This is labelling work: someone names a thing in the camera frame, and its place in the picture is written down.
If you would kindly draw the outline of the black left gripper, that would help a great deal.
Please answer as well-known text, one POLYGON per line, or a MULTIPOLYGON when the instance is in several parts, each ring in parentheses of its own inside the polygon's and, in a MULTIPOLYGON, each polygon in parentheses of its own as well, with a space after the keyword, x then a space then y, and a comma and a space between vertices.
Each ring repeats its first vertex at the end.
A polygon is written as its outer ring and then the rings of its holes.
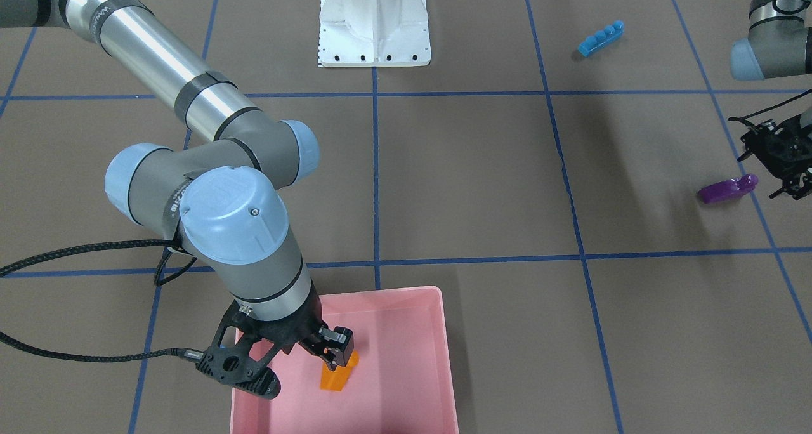
POLYGON ((769 174, 781 181, 769 197, 786 194, 794 200, 808 197, 811 191, 810 114, 795 115, 779 124, 768 119, 754 124, 740 119, 747 131, 740 137, 743 153, 737 161, 754 156, 769 174))

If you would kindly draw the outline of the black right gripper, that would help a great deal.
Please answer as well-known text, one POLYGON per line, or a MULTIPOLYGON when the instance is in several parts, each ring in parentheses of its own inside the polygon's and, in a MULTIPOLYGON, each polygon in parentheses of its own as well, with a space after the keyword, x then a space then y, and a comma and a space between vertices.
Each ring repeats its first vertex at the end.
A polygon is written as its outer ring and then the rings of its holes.
POLYGON ((355 350, 353 330, 347 327, 330 329, 323 322, 319 298, 307 298, 295 312, 269 321, 256 319, 251 307, 239 305, 238 330, 242 333, 238 350, 246 358, 262 339, 286 354, 293 345, 299 344, 308 353, 322 358, 328 367, 347 367, 355 350))

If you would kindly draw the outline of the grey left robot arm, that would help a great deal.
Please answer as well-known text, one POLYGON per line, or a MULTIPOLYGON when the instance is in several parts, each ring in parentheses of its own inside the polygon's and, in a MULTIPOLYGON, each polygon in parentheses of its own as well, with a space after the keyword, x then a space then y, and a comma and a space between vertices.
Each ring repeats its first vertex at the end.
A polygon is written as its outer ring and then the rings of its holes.
MULTIPOLYGON (((749 33, 731 47, 730 72, 739 81, 762 81, 777 77, 807 75, 811 70, 811 31, 806 26, 810 0, 751 0, 749 33)), ((740 161, 754 155, 769 174, 781 180, 771 198, 782 194, 795 200, 810 194, 811 110, 782 122, 766 120, 754 124, 757 115, 792 102, 777 105, 731 122, 745 125, 740 161)))

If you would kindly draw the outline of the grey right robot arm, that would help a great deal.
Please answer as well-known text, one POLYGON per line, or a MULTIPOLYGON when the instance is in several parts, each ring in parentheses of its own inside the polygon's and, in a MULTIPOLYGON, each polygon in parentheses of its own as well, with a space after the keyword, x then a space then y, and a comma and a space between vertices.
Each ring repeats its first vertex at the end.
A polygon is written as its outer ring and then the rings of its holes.
POLYGON ((2 27, 60 27, 141 81, 200 145, 137 144, 105 172, 110 202, 214 269, 233 296, 229 319, 247 341, 301 345, 331 369, 353 338, 321 319, 318 297, 279 197, 311 174, 313 131, 275 121, 177 38, 141 0, 2 0, 2 27))

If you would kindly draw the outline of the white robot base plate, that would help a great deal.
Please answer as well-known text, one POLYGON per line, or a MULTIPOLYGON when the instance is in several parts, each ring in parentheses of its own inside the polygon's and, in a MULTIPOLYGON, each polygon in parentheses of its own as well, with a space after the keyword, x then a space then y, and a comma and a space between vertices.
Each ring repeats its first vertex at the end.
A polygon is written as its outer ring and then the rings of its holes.
POLYGON ((320 0, 317 64, 423 67, 432 47, 427 0, 320 0))

